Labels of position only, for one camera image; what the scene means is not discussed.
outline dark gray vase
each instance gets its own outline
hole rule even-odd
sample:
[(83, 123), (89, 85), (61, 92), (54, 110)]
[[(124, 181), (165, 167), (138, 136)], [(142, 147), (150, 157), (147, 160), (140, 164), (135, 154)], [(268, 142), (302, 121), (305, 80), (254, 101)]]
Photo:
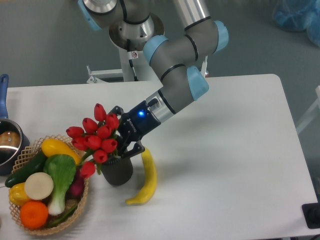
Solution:
[(101, 172), (109, 184), (120, 186), (129, 181), (134, 172), (134, 168), (129, 157), (113, 157), (102, 163)]

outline woven basket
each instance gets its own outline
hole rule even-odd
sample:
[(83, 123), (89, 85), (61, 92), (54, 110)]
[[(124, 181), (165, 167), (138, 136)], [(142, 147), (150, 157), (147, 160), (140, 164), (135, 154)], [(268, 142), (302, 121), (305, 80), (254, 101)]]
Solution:
[[(18, 169), (20, 169), (22, 166), (24, 166), (34, 155), (37, 154), (37, 152), (41, 149), (41, 145), (45, 139), (59, 139), (65, 142), (66, 144), (69, 145), (77, 154), (79, 154), (80, 157), (84, 155), (84, 152), (79, 151), (78, 149), (74, 148), (74, 146), (71, 144), (71, 138), (68, 136), (62, 136), (62, 135), (51, 135), (51, 136), (46, 136), (45, 138), (40, 138), (39, 140), (34, 141), (33, 144), (30, 146), (27, 146), (24, 150), (22, 150), (21, 154), (18, 156), (17, 160), (15, 161), (15, 165), (13, 167), (12, 173), (15, 173)], [(89, 179), (86, 178), (84, 180), (84, 191), (83, 195), (79, 198), (73, 197), (68, 192), (65, 195), (65, 210), (67, 211), (70, 209), (72, 206), (75, 204), (78, 204), (76, 210), (74, 213), (67, 218), (64, 222), (60, 223), (59, 225), (51, 228), (46, 228), (44, 225), (41, 228), (37, 229), (29, 229), (26, 228), (20, 220), (20, 206), (17, 206), (13, 204), (11, 201), (10, 203), (10, 214), (12, 215), (12, 219), (15, 221), (16, 224), (19, 225), (20, 229), (24, 230), (25, 232), (28, 232), (31, 235), (38, 235), (38, 236), (46, 236), (46, 235), (51, 235), (51, 234), (56, 234), (65, 228), (69, 227), (83, 212), (84, 207), (86, 205), (87, 201), (87, 196), (88, 196), (88, 186), (89, 186)], [(64, 213), (61, 213), (58, 216), (52, 216), (49, 215), (47, 222), (50, 222), (54, 219), (59, 218), (61, 215)]]

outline sticker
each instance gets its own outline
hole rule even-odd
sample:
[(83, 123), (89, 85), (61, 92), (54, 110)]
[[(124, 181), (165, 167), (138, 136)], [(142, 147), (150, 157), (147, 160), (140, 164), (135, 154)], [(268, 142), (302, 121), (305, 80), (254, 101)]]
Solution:
[(129, 51), (128, 52), (128, 59), (137, 59), (138, 56), (138, 52), (137, 51)]

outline red tulip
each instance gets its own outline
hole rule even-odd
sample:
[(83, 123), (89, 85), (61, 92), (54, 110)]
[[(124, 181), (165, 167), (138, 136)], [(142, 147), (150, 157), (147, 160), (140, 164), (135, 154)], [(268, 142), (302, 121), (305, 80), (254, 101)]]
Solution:
[(81, 137), (76, 137), (74, 138), (71, 143), (73, 146), (81, 151), (86, 151), (88, 149), (88, 146), (85, 145), (86, 137), (81, 136)]
[(97, 103), (94, 106), (94, 118), (95, 120), (99, 121), (99, 122), (103, 122), (106, 119), (107, 113), (104, 109), (104, 107)]
[(105, 120), (106, 120), (106, 124), (108, 124), (111, 127), (111, 129), (118, 128), (119, 119), (116, 114), (114, 114), (114, 113), (107, 114)]
[(102, 139), (96, 135), (89, 135), (84, 141), (84, 144), (92, 150), (99, 149), (101, 147), (101, 143)]
[(96, 171), (96, 166), (91, 161), (86, 161), (80, 170), (80, 176), (83, 178), (90, 178)]
[(112, 138), (102, 141), (101, 148), (107, 153), (112, 153), (117, 148), (118, 142)]
[(99, 149), (97, 151), (94, 152), (93, 154), (93, 159), (97, 162), (97, 163), (104, 163), (105, 161), (107, 161), (108, 159), (108, 155), (105, 151), (103, 151), (102, 149)]
[(73, 139), (79, 138), (81, 137), (82, 134), (85, 133), (83, 128), (79, 126), (71, 126), (65, 132), (70, 138), (73, 138)]
[(112, 133), (112, 129), (109, 125), (103, 125), (98, 128), (96, 133), (100, 138), (106, 139), (106, 138), (110, 137), (110, 135)]
[(83, 119), (82, 125), (87, 134), (93, 134), (98, 129), (98, 123), (88, 117)]

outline yellow squash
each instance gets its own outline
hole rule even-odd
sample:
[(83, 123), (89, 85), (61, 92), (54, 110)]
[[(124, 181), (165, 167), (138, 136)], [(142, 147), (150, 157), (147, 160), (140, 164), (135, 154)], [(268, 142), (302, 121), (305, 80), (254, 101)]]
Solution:
[(145, 148), (145, 151), (141, 153), (141, 157), (145, 172), (144, 185), (137, 195), (125, 200), (125, 203), (128, 205), (143, 205), (151, 199), (156, 191), (157, 170), (149, 149)]
[(9, 200), (17, 205), (23, 206), (25, 203), (31, 201), (25, 192), (25, 183), (18, 183), (9, 189)]
[(75, 164), (78, 165), (81, 161), (80, 156), (73, 151), (65, 142), (55, 138), (48, 138), (41, 145), (42, 152), (48, 158), (56, 154), (66, 154), (73, 157)]

